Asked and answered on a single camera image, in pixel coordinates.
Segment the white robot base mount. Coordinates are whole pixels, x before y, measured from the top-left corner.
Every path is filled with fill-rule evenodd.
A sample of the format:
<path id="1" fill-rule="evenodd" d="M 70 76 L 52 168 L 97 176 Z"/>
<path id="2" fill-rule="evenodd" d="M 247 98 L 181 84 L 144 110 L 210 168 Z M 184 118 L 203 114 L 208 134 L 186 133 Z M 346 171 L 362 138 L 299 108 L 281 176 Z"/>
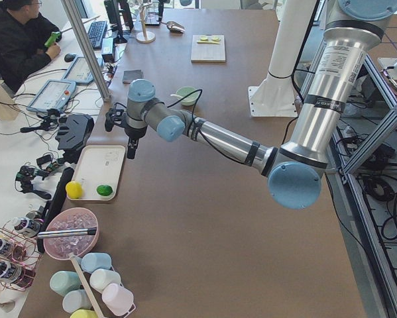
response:
<path id="1" fill-rule="evenodd" d="M 284 5 L 266 78 L 249 87 L 249 107 L 254 117 L 295 117 L 293 72 L 307 29 L 319 6 L 316 0 L 293 0 Z"/>

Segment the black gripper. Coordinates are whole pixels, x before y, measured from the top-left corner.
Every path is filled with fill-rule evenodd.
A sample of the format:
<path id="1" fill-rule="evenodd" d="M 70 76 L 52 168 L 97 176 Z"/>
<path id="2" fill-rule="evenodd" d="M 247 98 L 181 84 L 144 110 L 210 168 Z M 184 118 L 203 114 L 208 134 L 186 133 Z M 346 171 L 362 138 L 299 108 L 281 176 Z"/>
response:
<path id="1" fill-rule="evenodd" d="M 105 131 L 111 132 L 113 127 L 124 128 L 129 136 L 127 144 L 127 159 L 133 160 L 139 145 L 139 138 L 146 134 L 147 124 L 142 120 L 138 109 L 128 107 L 127 109 L 110 108 L 105 114 Z"/>

